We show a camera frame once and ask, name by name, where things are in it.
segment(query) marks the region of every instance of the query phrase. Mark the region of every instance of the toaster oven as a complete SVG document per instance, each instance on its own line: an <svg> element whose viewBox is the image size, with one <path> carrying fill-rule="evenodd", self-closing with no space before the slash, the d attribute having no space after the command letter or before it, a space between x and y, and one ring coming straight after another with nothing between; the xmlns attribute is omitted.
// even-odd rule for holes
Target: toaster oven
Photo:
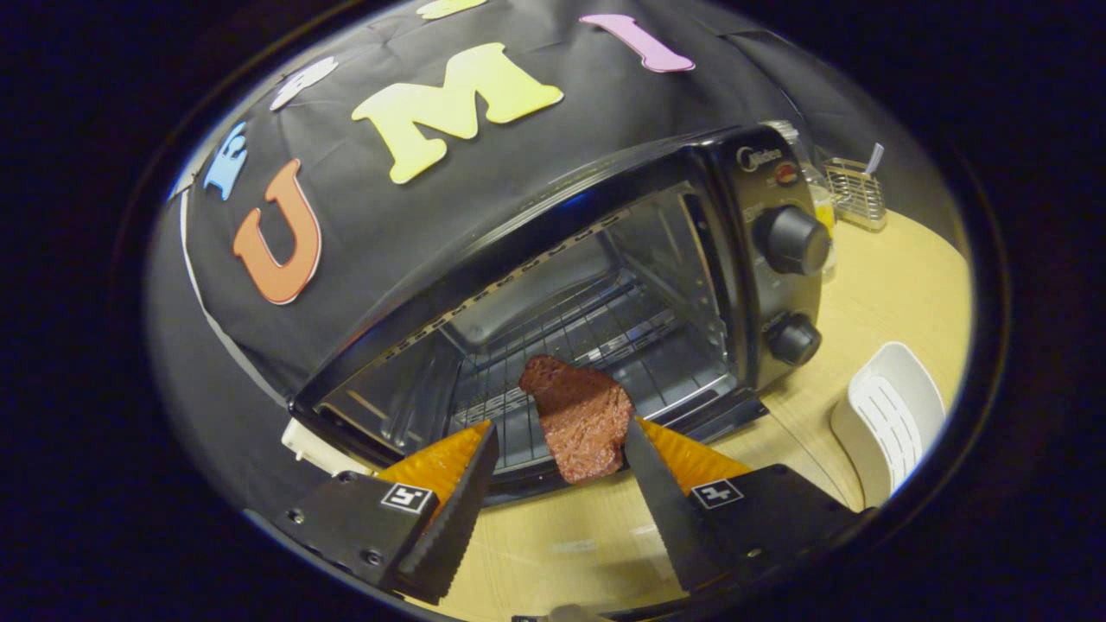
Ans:
<svg viewBox="0 0 1106 622"><path fill-rule="evenodd" d="M565 486L518 387L535 354L602 370L638 416L718 438L765 414L757 392L821 342L830 242L796 170L779 133L751 126L570 174L359 326L292 416L375 468L491 419L489 504Z"/></svg>

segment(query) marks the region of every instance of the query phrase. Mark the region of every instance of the oven knob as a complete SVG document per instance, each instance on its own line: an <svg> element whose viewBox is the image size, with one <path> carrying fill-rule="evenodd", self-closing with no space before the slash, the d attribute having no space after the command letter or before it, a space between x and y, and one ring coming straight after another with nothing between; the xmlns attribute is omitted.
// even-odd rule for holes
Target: oven knob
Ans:
<svg viewBox="0 0 1106 622"><path fill-rule="evenodd" d="M803 208L789 205L763 218L764 255L776 272L816 274L830 256L830 231Z"/></svg>
<svg viewBox="0 0 1106 622"><path fill-rule="evenodd" d="M811 319L802 313L787 318L769 336L772 356L789 365L802 365L811 360L822 345L822 333Z"/></svg>

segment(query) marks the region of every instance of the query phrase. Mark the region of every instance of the screw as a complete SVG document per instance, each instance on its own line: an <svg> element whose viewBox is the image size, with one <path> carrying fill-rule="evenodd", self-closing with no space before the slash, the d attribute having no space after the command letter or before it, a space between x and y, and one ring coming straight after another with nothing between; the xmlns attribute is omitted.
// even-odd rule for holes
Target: screw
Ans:
<svg viewBox="0 0 1106 622"><path fill-rule="evenodd" d="M384 563L384 556L374 549L361 551L361 559L369 566L380 566Z"/></svg>

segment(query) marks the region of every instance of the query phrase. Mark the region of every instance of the control panel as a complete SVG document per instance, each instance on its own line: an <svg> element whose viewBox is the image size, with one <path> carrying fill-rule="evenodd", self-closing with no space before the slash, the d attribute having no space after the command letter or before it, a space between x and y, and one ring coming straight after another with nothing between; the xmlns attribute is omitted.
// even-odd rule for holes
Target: control panel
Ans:
<svg viewBox="0 0 1106 622"><path fill-rule="evenodd" d="M753 385L760 390L817 352L822 268L830 232L814 216L814 201L797 159L769 127L719 145L714 165L729 185L743 230L751 290L749 313L757 344Z"/></svg>

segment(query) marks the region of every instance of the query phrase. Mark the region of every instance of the pink letter i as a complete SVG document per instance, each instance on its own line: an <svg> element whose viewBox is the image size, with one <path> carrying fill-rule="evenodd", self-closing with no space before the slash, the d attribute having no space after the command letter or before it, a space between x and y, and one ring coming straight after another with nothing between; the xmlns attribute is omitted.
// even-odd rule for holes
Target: pink letter i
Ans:
<svg viewBox="0 0 1106 622"><path fill-rule="evenodd" d="M623 43L641 56L641 66L657 73L669 71L691 71L695 63L691 59L681 56L657 41L651 34L641 30L634 18L619 14L584 15L580 21L597 25L614 34Z"/></svg>

